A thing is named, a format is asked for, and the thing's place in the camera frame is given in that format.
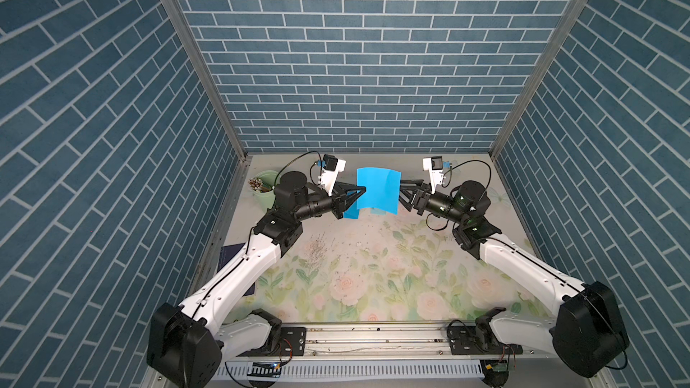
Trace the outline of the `blue paper sheet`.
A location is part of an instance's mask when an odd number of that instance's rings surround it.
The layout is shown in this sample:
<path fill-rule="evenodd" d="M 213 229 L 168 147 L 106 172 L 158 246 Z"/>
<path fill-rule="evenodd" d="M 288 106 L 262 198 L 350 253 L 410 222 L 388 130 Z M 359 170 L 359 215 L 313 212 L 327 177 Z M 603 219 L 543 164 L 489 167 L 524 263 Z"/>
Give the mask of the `blue paper sheet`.
<path fill-rule="evenodd" d="M 343 217 L 346 219 L 358 219 L 359 218 L 359 209 L 357 207 L 357 204 L 353 204 L 350 206 L 344 213 Z"/>
<path fill-rule="evenodd" d="M 402 174 L 395 170 L 366 167 L 357 171 L 357 185 L 366 189 L 357 209 L 375 208 L 397 215 Z"/>

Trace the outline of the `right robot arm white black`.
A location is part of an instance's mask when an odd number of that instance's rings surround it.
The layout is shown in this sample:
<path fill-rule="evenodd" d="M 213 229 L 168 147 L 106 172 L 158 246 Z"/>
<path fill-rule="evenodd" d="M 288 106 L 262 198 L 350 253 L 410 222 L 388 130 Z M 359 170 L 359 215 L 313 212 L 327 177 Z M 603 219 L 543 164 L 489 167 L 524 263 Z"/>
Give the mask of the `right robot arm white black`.
<path fill-rule="evenodd" d="M 399 200 L 409 211 L 453 223 L 461 249 L 499 269 L 549 311 L 547 318 L 521 317 L 496 306 L 475 320 L 472 337 L 485 354 L 513 345 L 557 356 L 581 377 L 608 368 L 630 345 L 616 295 L 596 281 L 587 284 L 564 274 L 514 244 L 485 213 L 491 201 L 478 181 L 466 181 L 451 194 L 422 180 L 404 180 Z"/>

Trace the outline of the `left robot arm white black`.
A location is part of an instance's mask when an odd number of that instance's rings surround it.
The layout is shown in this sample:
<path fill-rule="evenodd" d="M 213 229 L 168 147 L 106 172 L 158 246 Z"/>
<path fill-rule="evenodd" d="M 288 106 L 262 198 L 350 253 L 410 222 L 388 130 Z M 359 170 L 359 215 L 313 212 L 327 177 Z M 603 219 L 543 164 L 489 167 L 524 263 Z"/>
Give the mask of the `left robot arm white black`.
<path fill-rule="evenodd" d="M 251 312 L 225 320 L 245 292 L 277 263 L 303 233 L 303 222 L 326 213 L 341 219 L 366 189 L 341 181 L 323 186 L 288 172 L 275 201 L 251 228 L 247 243 L 211 280 L 179 305 L 163 304 L 149 325 L 147 364 L 178 387 L 204 387 L 228 359 L 248 351 L 271 355 L 280 347 L 280 318 Z"/>

